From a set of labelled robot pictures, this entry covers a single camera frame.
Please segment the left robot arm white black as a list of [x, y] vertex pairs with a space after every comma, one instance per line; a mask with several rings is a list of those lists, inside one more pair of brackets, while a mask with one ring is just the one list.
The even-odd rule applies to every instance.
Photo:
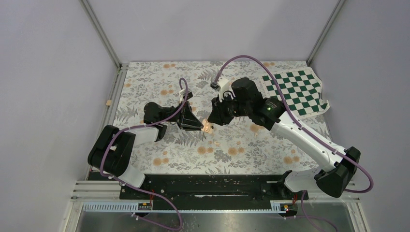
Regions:
[[[162, 107], [154, 102], [147, 103], [144, 107], [144, 123], [149, 125], [159, 121], [176, 123], [180, 129], [186, 131], [200, 131], [204, 128], [188, 103], [181, 103], [177, 107]], [[100, 168], [101, 162], [104, 161], [103, 173], [131, 185], [132, 193], [137, 198], [143, 199], [149, 195], [150, 186], [144, 182], [145, 175], [130, 164], [133, 146], [158, 142], [165, 136], [166, 130], [167, 126], [160, 123], [151, 127], [133, 129], [132, 132], [122, 132], [115, 138], [119, 128], [107, 125], [88, 155], [88, 164]]]

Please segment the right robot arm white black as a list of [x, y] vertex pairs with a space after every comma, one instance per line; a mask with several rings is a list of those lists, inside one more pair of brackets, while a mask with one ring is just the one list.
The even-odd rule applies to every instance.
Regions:
[[318, 164], [318, 168], [310, 170], [285, 172], [277, 186], [281, 198], [289, 199], [303, 190], [321, 190], [334, 198], [345, 192], [357, 170], [349, 160], [359, 161], [358, 149], [345, 149], [324, 138], [289, 113], [282, 101], [264, 98], [248, 78], [240, 78], [232, 85], [219, 81], [210, 86], [219, 94], [211, 101], [208, 122], [225, 126], [235, 117], [248, 117], [256, 125], [291, 141]]

